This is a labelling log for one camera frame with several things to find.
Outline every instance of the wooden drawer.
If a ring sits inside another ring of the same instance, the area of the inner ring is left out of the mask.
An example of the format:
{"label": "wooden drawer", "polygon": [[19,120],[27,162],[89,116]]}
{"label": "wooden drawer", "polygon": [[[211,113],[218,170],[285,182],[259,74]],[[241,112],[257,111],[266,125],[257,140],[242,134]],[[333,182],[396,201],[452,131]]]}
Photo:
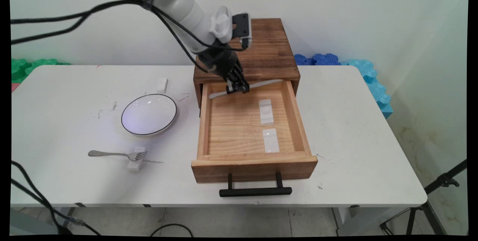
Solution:
{"label": "wooden drawer", "polygon": [[[191,167],[198,183],[309,178],[312,156],[290,81],[209,99],[224,83],[204,84],[198,157]],[[270,99],[274,125],[262,126],[259,100]],[[263,130],[275,128],[280,152],[266,153]]]}

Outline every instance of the plate rim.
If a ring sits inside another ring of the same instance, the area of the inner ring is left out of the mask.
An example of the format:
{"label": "plate rim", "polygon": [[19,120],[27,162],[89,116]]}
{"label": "plate rim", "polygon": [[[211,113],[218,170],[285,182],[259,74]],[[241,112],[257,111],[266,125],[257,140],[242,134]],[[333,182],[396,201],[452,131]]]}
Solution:
{"label": "plate rim", "polygon": [[[131,132],[130,130],[126,129],[125,125],[123,124],[123,114],[124,114],[124,111],[126,110],[126,108],[128,108],[134,101],[136,101],[136,100],[138,100],[138,99],[140,99],[140,98],[143,98],[143,97],[145,97],[145,96],[166,96],[167,98],[171,99],[171,101],[174,103],[174,117],[173,117],[172,120],[168,123],[168,125],[166,125],[165,127],[161,128],[161,129],[159,129],[159,130],[157,130],[156,132],[152,132],[152,133],[148,133],[148,134],[137,134],[137,133],[133,133],[133,132]],[[158,132],[161,132],[162,130],[164,130],[164,129],[166,129],[167,127],[169,127],[169,125],[171,125],[171,123],[173,123],[173,121],[176,119],[176,115],[177,115],[177,113],[178,113],[178,106],[176,105],[176,102],[175,102],[171,97],[169,97],[169,96],[167,96],[167,95],[162,95],[162,94],[160,94],[160,93],[151,93],[151,94],[149,94],[149,95],[140,96],[140,97],[136,98],[135,100],[131,101],[131,102],[126,106],[126,108],[124,108],[124,109],[123,109],[123,113],[121,113],[121,125],[123,126],[123,128],[124,128],[125,130],[127,130],[128,132],[130,132],[130,133],[132,133],[132,134],[134,134],[134,135],[152,135],[152,134],[156,134],[156,133],[158,133]]]}

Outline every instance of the drawer handle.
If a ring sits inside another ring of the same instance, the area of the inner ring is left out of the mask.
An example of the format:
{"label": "drawer handle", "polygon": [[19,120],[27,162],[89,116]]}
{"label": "drawer handle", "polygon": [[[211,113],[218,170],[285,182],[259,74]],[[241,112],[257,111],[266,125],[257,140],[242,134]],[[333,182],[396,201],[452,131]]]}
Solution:
{"label": "drawer handle", "polygon": [[280,172],[275,173],[277,188],[251,188],[251,189],[233,189],[232,174],[227,175],[227,189],[219,190],[220,197],[240,197],[240,196],[262,196],[262,195],[290,195],[291,187],[282,186],[282,176]]}

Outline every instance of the fork handle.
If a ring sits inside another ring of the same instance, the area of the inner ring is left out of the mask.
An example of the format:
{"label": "fork handle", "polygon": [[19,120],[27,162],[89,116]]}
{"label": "fork handle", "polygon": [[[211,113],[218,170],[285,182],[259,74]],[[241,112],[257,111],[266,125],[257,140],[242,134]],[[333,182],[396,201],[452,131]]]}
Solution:
{"label": "fork handle", "polygon": [[127,154],[119,154],[116,152],[102,152],[102,151],[89,151],[88,156],[105,156],[105,155],[124,155],[128,156]]}

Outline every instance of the white block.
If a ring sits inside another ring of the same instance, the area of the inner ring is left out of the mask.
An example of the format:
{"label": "white block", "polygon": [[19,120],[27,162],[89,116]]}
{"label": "white block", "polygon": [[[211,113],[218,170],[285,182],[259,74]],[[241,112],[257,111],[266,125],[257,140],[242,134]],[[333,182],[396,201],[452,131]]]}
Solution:
{"label": "white block", "polygon": [[279,152],[279,141],[275,128],[263,130],[264,147],[266,153]]}
{"label": "white block", "polygon": [[274,117],[272,115],[272,103],[270,99],[259,101],[259,112],[261,113],[261,125],[274,125]]}
{"label": "white block", "polygon": [[168,79],[167,78],[160,78],[158,80],[158,85],[156,90],[158,93],[166,93],[166,87],[168,86]]}
{"label": "white block", "polygon": [[[145,147],[136,147],[134,149],[134,152],[145,152]],[[139,172],[140,171],[140,168],[141,168],[141,164],[143,163],[143,159],[141,160],[138,160],[138,161],[130,161],[128,163],[128,170],[130,170],[131,172]]]}

